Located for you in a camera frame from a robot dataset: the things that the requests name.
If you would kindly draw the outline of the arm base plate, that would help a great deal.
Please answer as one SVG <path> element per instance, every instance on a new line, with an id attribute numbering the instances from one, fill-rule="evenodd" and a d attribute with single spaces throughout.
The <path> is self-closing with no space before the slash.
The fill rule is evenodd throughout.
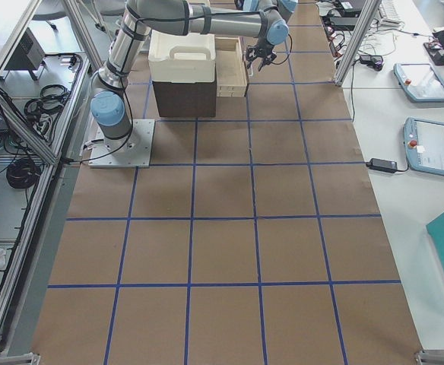
<path id="1" fill-rule="evenodd" d="M 153 119 L 135 119 L 128 140 L 114 141 L 105 139 L 98 126 L 95 139 L 100 139 L 100 142 L 92 145 L 88 165 L 94 168 L 149 167 L 154 127 Z"/>

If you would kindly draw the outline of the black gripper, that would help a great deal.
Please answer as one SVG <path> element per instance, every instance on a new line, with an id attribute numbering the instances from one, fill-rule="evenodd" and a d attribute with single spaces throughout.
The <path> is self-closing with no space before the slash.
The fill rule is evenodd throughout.
<path id="1" fill-rule="evenodd" d="M 247 46 L 245 53 L 246 69 L 251 69 L 252 63 L 256 59 L 261 59 L 261 62 L 258 66 L 258 71 L 261 71 L 265 66 L 272 65 L 274 63 L 274 60 L 277 58 L 277 55 L 274 52 L 273 48 L 274 46 L 271 44 L 263 46 Z"/>

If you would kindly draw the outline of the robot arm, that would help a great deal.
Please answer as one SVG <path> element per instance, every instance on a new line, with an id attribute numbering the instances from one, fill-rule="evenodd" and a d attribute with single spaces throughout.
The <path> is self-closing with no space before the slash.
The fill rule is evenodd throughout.
<path id="1" fill-rule="evenodd" d="M 236 9 L 204 2 L 128 1 L 120 31 L 108 59 L 93 79 L 90 112 L 109 152 L 136 143 L 134 123 L 125 98 L 128 77 L 144 44 L 158 113 L 167 118 L 212 118 L 218 80 L 216 42 L 222 36 L 257 41 L 239 58 L 261 66 L 276 59 L 274 47 L 289 35 L 295 1 L 238 1 Z"/>

